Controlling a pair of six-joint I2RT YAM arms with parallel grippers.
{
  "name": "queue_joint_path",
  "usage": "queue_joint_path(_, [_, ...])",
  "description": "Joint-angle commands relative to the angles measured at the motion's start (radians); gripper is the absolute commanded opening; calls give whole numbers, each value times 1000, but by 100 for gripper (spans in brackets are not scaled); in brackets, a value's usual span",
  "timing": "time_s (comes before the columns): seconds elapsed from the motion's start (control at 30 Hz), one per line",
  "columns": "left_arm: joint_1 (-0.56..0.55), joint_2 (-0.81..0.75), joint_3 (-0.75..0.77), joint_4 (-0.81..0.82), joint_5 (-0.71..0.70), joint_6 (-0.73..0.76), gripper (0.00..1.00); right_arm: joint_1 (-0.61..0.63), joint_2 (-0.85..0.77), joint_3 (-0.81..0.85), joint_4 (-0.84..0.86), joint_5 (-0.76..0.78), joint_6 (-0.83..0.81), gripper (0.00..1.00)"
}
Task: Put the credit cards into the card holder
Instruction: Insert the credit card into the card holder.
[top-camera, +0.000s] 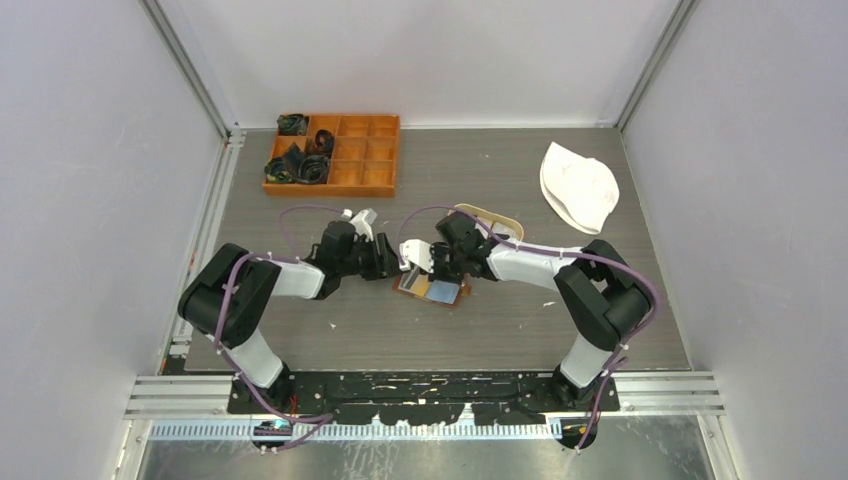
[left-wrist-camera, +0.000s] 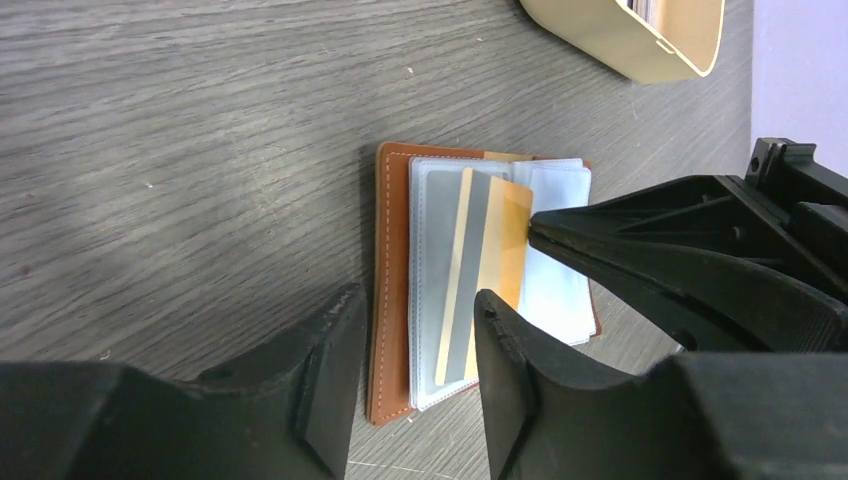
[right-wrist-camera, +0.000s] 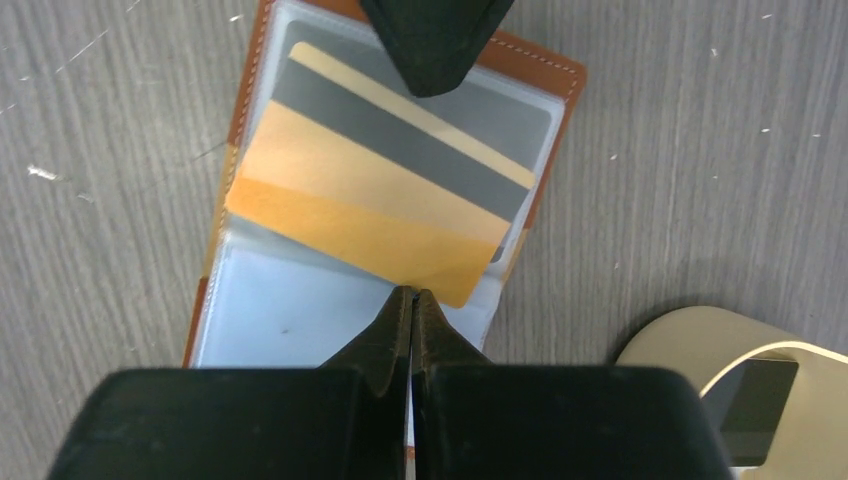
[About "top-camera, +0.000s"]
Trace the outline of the orange leather card holder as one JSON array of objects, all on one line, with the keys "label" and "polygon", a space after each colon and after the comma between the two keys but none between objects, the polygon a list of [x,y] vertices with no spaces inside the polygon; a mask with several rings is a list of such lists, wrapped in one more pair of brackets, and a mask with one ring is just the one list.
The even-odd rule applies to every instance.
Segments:
[{"label": "orange leather card holder", "polygon": [[447,307],[456,307],[463,298],[471,294],[470,281],[466,279],[462,285],[450,284],[445,282],[431,282],[430,288],[424,297],[414,296],[409,293],[402,292],[398,289],[400,277],[404,273],[402,273],[399,277],[395,279],[395,282],[393,284],[393,290],[400,294],[408,295],[419,300]]}]

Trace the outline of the gold card black stripe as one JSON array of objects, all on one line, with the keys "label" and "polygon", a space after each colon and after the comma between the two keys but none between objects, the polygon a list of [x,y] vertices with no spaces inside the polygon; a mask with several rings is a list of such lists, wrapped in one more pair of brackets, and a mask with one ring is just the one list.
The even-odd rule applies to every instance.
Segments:
[{"label": "gold card black stripe", "polygon": [[399,280],[398,289],[414,296],[424,297],[431,282],[426,273],[421,274],[419,270],[405,272]]}]

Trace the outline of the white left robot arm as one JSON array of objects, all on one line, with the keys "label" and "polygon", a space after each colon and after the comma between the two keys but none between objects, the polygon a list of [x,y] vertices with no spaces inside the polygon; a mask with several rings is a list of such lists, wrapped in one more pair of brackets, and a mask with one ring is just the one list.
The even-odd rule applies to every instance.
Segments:
[{"label": "white left robot arm", "polygon": [[252,398],[269,413],[285,409],[292,397],[288,365],[269,347],[259,323],[270,299],[323,300],[344,278],[393,278],[399,259],[384,233],[349,221],[333,221],[303,259],[284,260],[223,245],[182,293],[178,316],[213,341],[240,378],[253,386]]}]

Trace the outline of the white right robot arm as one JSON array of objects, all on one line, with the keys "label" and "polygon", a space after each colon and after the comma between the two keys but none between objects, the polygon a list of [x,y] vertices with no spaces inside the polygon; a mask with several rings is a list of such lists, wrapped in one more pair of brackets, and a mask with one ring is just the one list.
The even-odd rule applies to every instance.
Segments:
[{"label": "white right robot arm", "polygon": [[520,282],[562,297],[578,332],[553,374],[553,394],[567,410],[580,410],[592,400],[614,354],[657,305],[655,288],[606,241],[556,251],[483,232],[458,211],[440,220],[436,230],[441,239],[430,248],[431,279]]}]

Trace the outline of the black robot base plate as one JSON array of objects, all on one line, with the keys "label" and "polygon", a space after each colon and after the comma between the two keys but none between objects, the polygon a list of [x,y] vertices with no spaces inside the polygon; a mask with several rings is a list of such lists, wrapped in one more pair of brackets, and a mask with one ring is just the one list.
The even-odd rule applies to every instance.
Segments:
[{"label": "black robot base plate", "polygon": [[450,425],[464,410],[476,426],[532,425],[558,413],[582,417],[594,407],[620,408],[614,382],[575,398],[559,386],[545,371],[298,371],[281,391],[262,396],[282,413],[329,414],[339,425]]}]

